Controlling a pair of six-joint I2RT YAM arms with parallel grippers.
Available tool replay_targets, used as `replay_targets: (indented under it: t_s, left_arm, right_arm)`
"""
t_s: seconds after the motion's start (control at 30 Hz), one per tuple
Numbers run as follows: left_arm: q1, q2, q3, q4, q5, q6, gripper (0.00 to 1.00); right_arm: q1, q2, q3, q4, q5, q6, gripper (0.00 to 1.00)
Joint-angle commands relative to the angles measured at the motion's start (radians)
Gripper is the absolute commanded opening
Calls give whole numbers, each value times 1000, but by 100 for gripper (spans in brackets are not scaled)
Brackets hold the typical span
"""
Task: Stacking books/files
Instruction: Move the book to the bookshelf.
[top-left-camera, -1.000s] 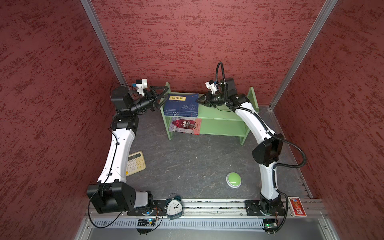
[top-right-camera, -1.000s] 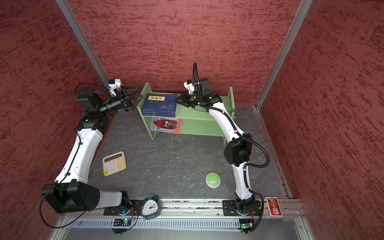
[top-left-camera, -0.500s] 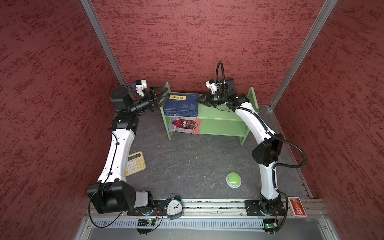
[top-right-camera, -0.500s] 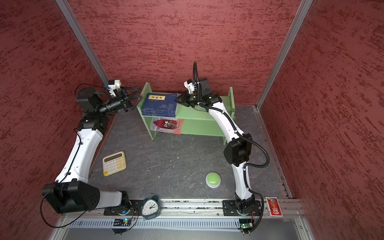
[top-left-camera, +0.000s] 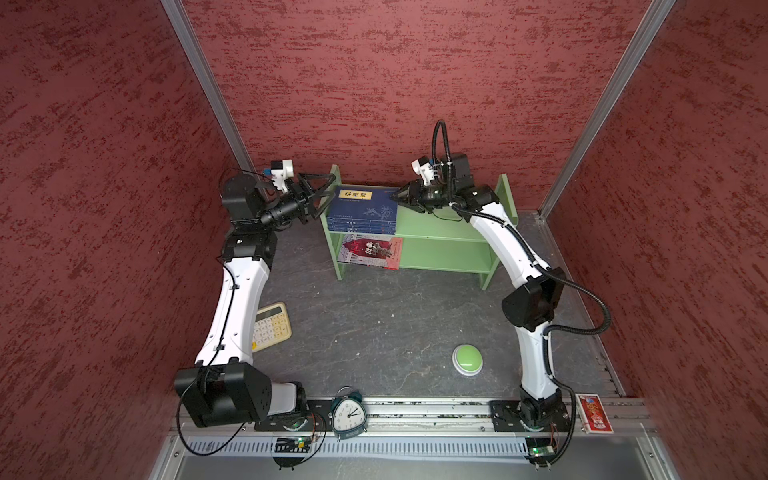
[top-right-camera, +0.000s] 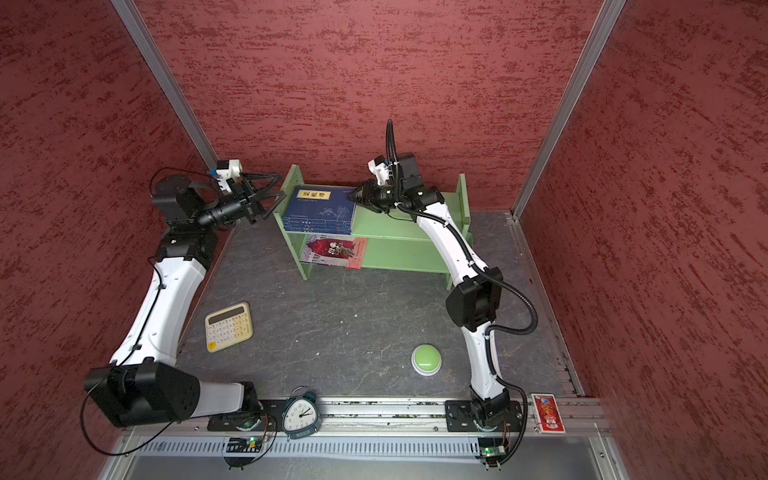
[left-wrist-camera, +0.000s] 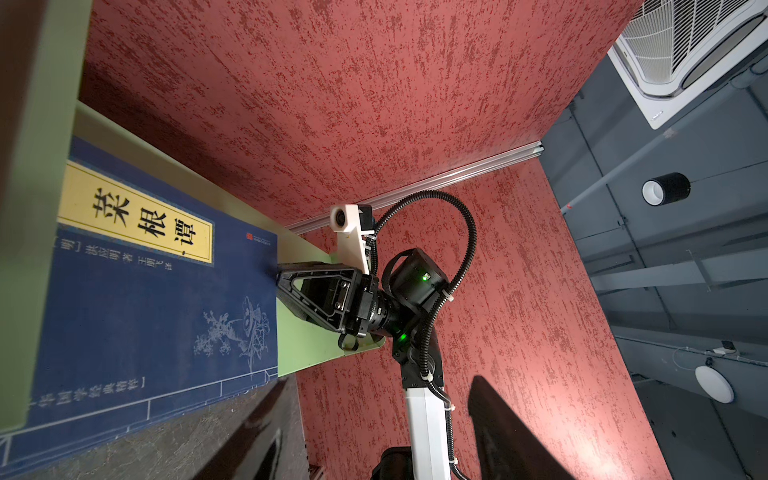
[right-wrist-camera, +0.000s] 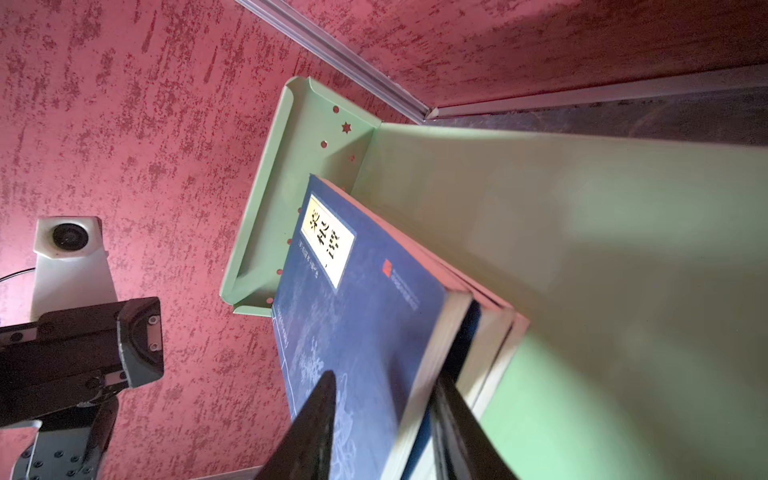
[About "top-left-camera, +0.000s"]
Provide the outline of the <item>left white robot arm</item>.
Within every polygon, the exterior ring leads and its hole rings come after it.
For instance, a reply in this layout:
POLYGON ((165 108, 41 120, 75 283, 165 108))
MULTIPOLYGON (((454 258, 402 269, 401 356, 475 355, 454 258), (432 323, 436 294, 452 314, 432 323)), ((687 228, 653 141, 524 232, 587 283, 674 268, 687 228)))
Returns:
POLYGON ((318 218, 336 177, 271 174, 239 173, 220 190, 231 222, 221 254, 220 297, 193 366, 174 380, 179 407, 199 428, 259 423, 307 409, 300 383, 275 382, 254 366, 252 340, 278 232, 293 221, 318 218))

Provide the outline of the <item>blue book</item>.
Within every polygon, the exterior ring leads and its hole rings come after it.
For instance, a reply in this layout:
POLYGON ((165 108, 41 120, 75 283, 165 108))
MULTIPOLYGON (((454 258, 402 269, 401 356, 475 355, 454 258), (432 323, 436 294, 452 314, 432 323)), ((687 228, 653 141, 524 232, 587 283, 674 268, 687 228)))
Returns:
POLYGON ((327 228, 331 232, 394 236, 396 221, 328 218, 327 228))
POLYGON ((397 204, 393 187, 341 185, 327 212, 328 221, 372 221, 387 224, 396 221, 397 204))

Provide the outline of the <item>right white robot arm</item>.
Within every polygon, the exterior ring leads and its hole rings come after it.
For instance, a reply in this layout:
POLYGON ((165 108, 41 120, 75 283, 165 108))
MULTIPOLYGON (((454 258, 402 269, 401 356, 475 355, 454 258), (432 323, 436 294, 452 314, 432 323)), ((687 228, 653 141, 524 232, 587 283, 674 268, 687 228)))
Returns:
POLYGON ((391 195, 398 205, 417 213, 450 208, 485 239, 504 266, 513 291, 502 300, 502 311, 515 327, 522 361, 519 417, 526 429, 540 431, 555 422, 563 405, 553 380, 552 353, 545 329, 554 320, 564 279, 520 235, 496 192, 490 187, 466 188, 447 196, 443 186, 414 180, 391 195))

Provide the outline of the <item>pink illustrated book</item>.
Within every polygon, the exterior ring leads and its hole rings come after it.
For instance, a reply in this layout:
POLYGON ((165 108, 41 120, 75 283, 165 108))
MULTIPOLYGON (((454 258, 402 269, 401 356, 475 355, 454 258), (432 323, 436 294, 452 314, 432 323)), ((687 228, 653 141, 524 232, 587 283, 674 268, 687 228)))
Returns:
POLYGON ((386 235, 345 234, 337 260, 345 264, 398 270, 404 239, 386 235))

